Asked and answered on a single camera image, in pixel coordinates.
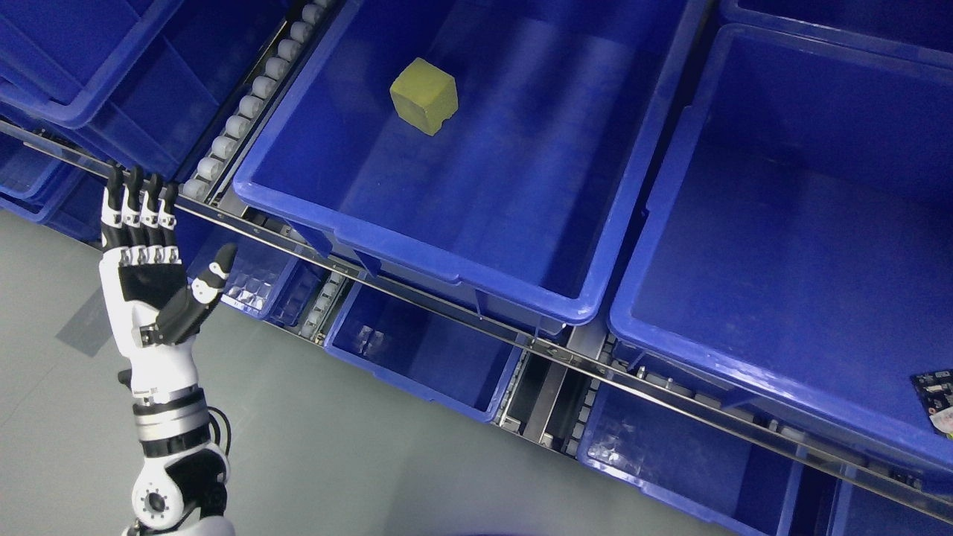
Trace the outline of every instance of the robotic hand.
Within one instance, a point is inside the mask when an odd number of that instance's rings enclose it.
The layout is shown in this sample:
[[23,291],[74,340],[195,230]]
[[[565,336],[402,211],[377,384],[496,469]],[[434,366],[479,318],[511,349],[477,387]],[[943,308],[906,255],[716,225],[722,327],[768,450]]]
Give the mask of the robotic hand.
[[[99,275],[116,345],[130,361],[119,380],[132,391],[145,454],[132,489],[136,520],[122,534],[234,535],[223,517],[229,463],[211,438],[192,346],[221,297],[235,246],[222,247],[189,285],[175,242],[176,185],[160,197],[159,176],[142,175],[136,168],[124,180],[114,168],[102,206]],[[181,528],[196,509],[201,519]]]

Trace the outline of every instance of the storage shelf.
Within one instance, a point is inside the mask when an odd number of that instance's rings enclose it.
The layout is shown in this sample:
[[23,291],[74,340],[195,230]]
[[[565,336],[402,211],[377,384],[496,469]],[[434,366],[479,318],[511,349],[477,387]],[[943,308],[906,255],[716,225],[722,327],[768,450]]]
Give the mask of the storage shelf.
[[[287,31],[287,25],[279,29],[272,43],[277,42],[282,32]],[[319,37],[319,32],[316,32],[314,42]],[[267,59],[267,54],[266,51],[261,64]],[[307,52],[301,53],[300,57],[307,57]],[[177,203],[181,211],[207,219],[338,274],[338,277],[327,282],[325,288],[318,289],[316,293],[316,296],[326,293],[330,297],[330,301],[322,305],[320,315],[314,316],[317,319],[316,325],[309,326],[302,321],[296,327],[278,329],[316,345],[323,345],[334,323],[336,309],[347,294],[344,292],[347,285],[342,284],[342,281],[351,281],[353,284],[361,284],[393,298],[410,302],[430,313],[522,349],[523,355],[517,365],[517,372],[506,389],[501,409],[494,417],[493,424],[528,441],[575,457],[580,435],[578,425],[584,423],[584,415],[592,405],[590,399],[595,391],[606,384],[953,524],[953,500],[924,492],[916,478],[896,467],[870,462],[861,452],[847,451],[840,446],[824,443],[808,433],[791,429],[782,423],[763,422],[752,414],[733,409],[730,403],[722,404],[719,400],[680,385],[664,374],[656,373],[651,366],[637,367],[629,371],[629,363],[611,358],[615,339],[606,335],[602,320],[569,327],[558,339],[532,333],[484,317],[478,311],[394,278],[383,275],[371,277],[362,266],[348,260],[334,256],[325,258],[297,237],[283,222],[268,218],[267,215],[249,209],[237,201],[230,189],[233,170],[254,143],[262,125],[267,122],[276,102],[287,91],[289,82],[294,79],[301,63],[297,62],[283,85],[266,103],[265,111],[242,140],[241,148],[226,163],[220,178],[208,194],[199,200],[181,196]],[[0,133],[15,137],[33,149],[93,174],[105,177],[111,170],[103,161],[43,135],[21,130],[10,123],[0,121]],[[316,299],[312,299],[311,305],[305,308],[305,316],[311,312],[316,302]],[[305,326],[306,332],[302,334],[302,328]],[[650,353],[643,355],[655,357]]]

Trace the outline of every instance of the gray floor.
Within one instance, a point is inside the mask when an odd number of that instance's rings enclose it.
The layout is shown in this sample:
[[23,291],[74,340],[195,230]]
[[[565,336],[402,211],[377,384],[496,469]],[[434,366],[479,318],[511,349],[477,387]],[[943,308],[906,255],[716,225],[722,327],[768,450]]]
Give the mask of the gray floor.
[[[132,518],[141,452],[97,260],[0,213],[0,534],[118,534]],[[195,358],[234,423],[239,534],[724,533],[225,306]]]

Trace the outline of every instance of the empty blue bin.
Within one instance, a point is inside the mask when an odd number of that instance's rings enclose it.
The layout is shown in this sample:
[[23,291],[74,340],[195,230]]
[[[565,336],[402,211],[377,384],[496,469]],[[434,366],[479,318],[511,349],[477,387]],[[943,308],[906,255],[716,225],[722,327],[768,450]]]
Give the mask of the empty blue bin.
[[328,354],[477,421],[492,421],[522,351],[357,284],[328,332]]
[[80,105],[108,93],[182,0],[5,2],[0,6],[0,93]]
[[949,536],[953,526],[880,495],[838,482],[827,536]]
[[297,257],[215,227],[190,262],[186,271],[189,279],[198,277],[214,260],[218,249],[229,242],[238,246],[238,252],[222,302],[256,320],[294,325],[319,280],[317,272],[303,267],[305,261]]
[[803,472],[779,454],[607,385],[577,459],[746,536],[787,536]]
[[99,178],[70,164],[59,163],[51,170],[48,181],[55,188],[41,204],[0,194],[0,209],[77,240],[98,240],[103,199],[103,184]]
[[[136,42],[135,61],[102,64],[109,84],[88,85],[67,103],[0,84],[0,101],[96,156],[172,177],[285,12],[280,0],[181,4],[153,3],[148,12],[171,6],[171,18],[153,39]],[[74,46],[84,52],[95,43]],[[0,78],[11,82],[7,73]]]
[[0,194],[32,205],[43,204],[56,189],[51,179],[62,163],[0,134]]
[[[598,310],[705,2],[343,2],[236,171],[320,253],[555,333]],[[429,137],[388,89],[456,78]]]
[[953,3],[938,0],[721,0],[731,22],[953,68]]
[[910,377],[953,356],[951,139],[951,70],[724,27],[613,332],[948,491]]

